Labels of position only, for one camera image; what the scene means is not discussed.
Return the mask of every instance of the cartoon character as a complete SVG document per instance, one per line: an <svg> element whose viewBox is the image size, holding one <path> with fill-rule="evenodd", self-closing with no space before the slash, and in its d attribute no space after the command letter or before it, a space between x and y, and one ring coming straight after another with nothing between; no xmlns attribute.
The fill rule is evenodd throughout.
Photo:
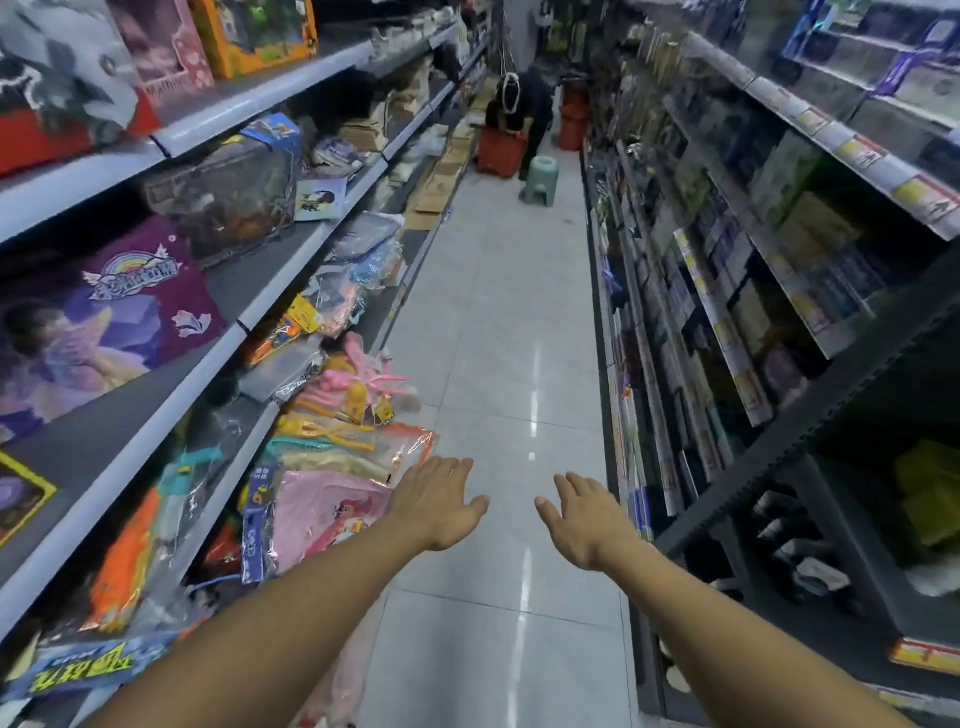
<svg viewBox="0 0 960 728"><path fill-rule="evenodd" d="M49 423L149 372L141 356L102 346L111 318L107 307L79 323L47 303L7 308L0 324L9 350L0 369L10 371L0 376L0 416L27 411Z"/></svg>
<svg viewBox="0 0 960 728"><path fill-rule="evenodd" d="M350 498L341 500L333 511L333 523L324 529L320 538L307 551L307 555L342 544L360 533L364 528L370 527L365 517L370 514L372 509L372 497L367 497L364 500L352 500Z"/></svg>

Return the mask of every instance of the doll box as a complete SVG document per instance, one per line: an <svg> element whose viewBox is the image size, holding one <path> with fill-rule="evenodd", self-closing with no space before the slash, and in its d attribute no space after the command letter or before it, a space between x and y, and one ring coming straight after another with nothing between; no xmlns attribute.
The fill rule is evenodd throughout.
<svg viewBox="0 0 960 728"><path fill-rule="evenodd" d="M0 278L0 443L216 339L226 323L187 240L152 217L38 275Z"/></svg>
<svg viewBox="0 0 960 728"><path fill-rule="evenodd" d="M104 0L4 0L0 48L0 175L160 126Z"/></svg>
<svg viewBox="0 0 960 728"><path fill-rule="evenodd" d="M155 106L213 87L186 0L107 0L140 85Z"/></svg>
<svg viewBox="0 0 960 728"><path fill-rule="evenodd" d="M294 221L300 129L255 119L196 163L148 177L147 205L172 219L202 268L270 242Z"/></svg>
<svg viewBox="0 0 960 728"><path fill-rule="evenodd" d="M317 55L310 0L189 0L218 78Z"/></svg>

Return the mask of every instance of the hanging merchandise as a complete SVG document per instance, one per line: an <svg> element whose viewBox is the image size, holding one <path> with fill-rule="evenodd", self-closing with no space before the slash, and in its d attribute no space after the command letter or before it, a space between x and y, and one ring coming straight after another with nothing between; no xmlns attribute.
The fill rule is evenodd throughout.
<svg viewBox="0 0 960 728"><path fill-rule="evenodd" d="M300 129L282 113L255 119L195 164L148 177L154 212L190 239L202 268L279 238L294 221Z"/></svg>
<svg viewBox="0 0 960 728"><path fill-rule="evenodd" d="M96 400L226 328L185 238L152 217L95 254L10 258L0 288L0 442Z"/></svg>
<svg viewBox="0 0 960 728"><path fill-rule="evenodd" d="M105 0L5 0L0 49L0 174L160 126Z"/></svg>

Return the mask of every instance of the forearm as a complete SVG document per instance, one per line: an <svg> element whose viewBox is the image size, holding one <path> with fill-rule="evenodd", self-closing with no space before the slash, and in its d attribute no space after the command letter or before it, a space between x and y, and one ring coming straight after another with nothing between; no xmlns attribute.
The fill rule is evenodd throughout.
<svg viewBox="0 0 960 728"><path fill-rule="evenodd" d="M86 728L285 728L421 550L416 532L388 515L200 627Z"/></svg>
<svg viewBox="0 0 960 728"><path fill-rule="evenodd" d="M625 544L608 563L607 573L653 623L714 724L912 725L839 667L653 546Z"/></svg>

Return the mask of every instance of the plastic stool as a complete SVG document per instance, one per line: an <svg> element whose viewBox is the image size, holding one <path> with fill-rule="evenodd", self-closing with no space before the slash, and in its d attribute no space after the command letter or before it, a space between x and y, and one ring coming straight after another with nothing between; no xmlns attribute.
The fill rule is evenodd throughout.
<svg viewBox="0 0 960 728"><path fill-rule="evenodd" d="M520 199L531 205L537 195L543 195L543 203L553 206L553 199L557 196L557 178L560 176L560 166L552 157L534 157L530 162L530 172L527 175L527 186L523 188Z"/></svg>

